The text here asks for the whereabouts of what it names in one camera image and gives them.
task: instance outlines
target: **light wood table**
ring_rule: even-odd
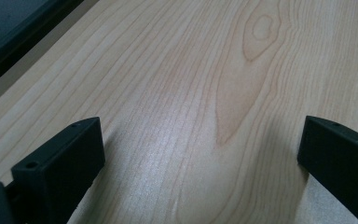
[[[101,0],[0,96],[0,180],[98,116],[71,223],[291,223],[306,115],[358,132],[358,1]]]

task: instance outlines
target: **black object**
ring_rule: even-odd
[[[104,162],[99,118],[68,126],[0,182],[0,223],[66,223]]]
[[[0,76],[83,0],[0,0]]]
[[[358,133],[307,117],[297,160],[358,218]]]

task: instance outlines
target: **wood grain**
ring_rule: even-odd
[[[358,131],[358,1],[100,0],[0,97],[0,180],[99,116],[70,223],[291,223],[306,115]]]

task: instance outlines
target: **hole in black plastic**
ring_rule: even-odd
[[[38,165],[38,163],[37,163],[36,161],[30,161],[30,162],[28,162],[28,163],[25,165],[25,167],[26,167],[27,169],[33,169],[33,168],[35,168],[37,165]]]

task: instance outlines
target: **wooden surface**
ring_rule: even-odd
[[[71,223],[291,223],[306,115],[358,131],[358,1],[101,0],[0,97],[0,180],[99,116]]]

